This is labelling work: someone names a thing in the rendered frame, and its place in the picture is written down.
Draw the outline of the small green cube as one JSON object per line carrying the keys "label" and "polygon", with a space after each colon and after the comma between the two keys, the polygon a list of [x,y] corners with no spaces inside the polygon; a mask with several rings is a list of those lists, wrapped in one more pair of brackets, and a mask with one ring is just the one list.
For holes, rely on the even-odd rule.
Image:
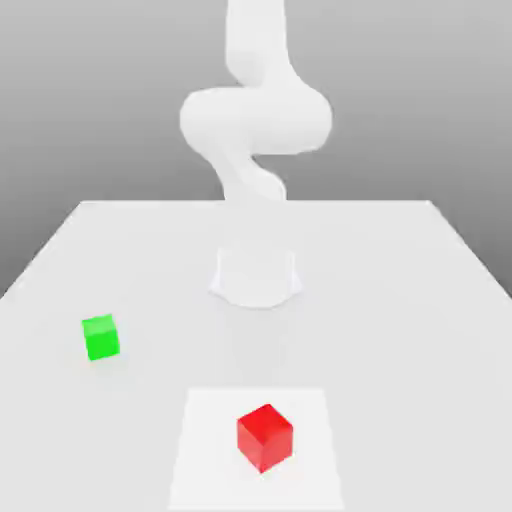
{"label": "small green cube", "polygon": [[111,314],[85,319],[82,328],[87,355],[91,361],[120,353],[117,328]]}

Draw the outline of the small red cube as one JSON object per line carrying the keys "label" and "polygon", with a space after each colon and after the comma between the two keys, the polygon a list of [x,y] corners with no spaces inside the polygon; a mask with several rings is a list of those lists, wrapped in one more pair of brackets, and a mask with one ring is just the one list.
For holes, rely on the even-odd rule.
{"label": "small red cube", "polygon": [[267,403],[237,419],[237,448],[262,474],[293,454],[293,425]]}

